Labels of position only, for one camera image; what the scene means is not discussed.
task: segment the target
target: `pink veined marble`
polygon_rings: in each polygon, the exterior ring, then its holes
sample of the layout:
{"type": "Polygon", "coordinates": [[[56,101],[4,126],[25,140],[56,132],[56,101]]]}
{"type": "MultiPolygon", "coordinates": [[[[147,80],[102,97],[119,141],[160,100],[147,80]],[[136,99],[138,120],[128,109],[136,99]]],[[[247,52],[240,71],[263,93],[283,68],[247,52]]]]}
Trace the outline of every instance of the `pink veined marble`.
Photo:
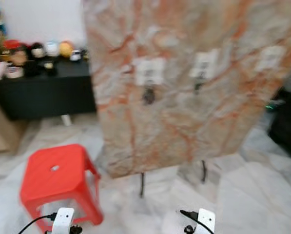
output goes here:
{"type": "Polygon", "coordinates": [[[102,124],[113,177],[235,152],[291,70],[289,0],[84,0],[102,124]],[[271,69],[261,51],[282,46],[271,69]],[[198,93],[197,52],[219,52],[198,93]],[[164,58],[155,102],[135,83],[141,58],[164,58]]]}

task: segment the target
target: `white sticker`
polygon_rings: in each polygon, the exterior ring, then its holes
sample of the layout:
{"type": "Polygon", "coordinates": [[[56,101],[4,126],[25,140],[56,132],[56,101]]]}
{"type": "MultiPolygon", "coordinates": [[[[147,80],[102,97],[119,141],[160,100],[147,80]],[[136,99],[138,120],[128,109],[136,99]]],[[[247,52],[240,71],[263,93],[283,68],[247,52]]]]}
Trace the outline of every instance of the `white sticker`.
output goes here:
{"type": "Polygon", "coordinates": [[[200,52],[196,54],[193,68],[190,70],[190,77],[203,77],[212,79],[215,75],[215,67],[218,59],[218,50],[200,52]]]}
{"type": "Polygon", "coordinates": [[[144,59],[136,65],[136,85],[162,84],[166,60],[144,59]]]}
{"type": "Polygon", "coordinates": [[[261,72],[264,69],[276,68],[285,53],[283,46],[275,45],[263,49],[260,53],[259,63],[256,71],[261,72]]]}

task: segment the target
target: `red plastic stool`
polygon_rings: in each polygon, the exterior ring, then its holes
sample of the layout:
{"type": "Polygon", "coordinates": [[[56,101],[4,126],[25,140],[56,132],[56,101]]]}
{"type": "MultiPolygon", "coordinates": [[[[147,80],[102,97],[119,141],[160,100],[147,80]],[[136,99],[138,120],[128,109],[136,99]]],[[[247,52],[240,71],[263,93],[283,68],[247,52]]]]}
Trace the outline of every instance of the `red plastic stool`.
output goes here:
{"type": "MultiPolygon", "coordinates": [[[[33,219],[41,216],[39,208],[43,204],[73,198],[86,214],[74,223],[89,220],[98,225],[103,221],[98,204],[99,179],[100,174],[80,145],[38,150],[28,160],[20,198],[33,219]],[[95,177],[96,201],[86,185],[86,170],[95,177]]],[[[37,221],[37,225],[42,232],[51,230],[43,220],[37,221]]]]}

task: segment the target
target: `black sideboard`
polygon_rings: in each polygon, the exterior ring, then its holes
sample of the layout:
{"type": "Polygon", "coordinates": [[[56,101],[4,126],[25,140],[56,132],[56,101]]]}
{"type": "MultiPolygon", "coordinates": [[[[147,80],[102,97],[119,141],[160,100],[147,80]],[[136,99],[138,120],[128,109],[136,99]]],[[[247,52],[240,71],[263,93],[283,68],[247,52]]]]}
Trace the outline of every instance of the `black sideboard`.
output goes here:
{"type": "Polygon", "coordinates": [[[58,73],[0,80],[0,106],[11,120],[95,112],[89,65],[59,60],[58,73]]]}

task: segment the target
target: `stool hole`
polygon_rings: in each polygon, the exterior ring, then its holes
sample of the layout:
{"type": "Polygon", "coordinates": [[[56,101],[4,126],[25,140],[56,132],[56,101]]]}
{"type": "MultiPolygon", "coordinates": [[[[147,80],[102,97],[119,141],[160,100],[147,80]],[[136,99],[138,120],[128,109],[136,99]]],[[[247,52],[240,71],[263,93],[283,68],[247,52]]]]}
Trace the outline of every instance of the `stool hole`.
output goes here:
{"type": "Polygon", "coordinates": [[[55,172],[58,168],[59,168],[59,166],[58,165],[55,165],[55,166],[51,167],[50,170],[53,171],[53,172],[55,172]]]}

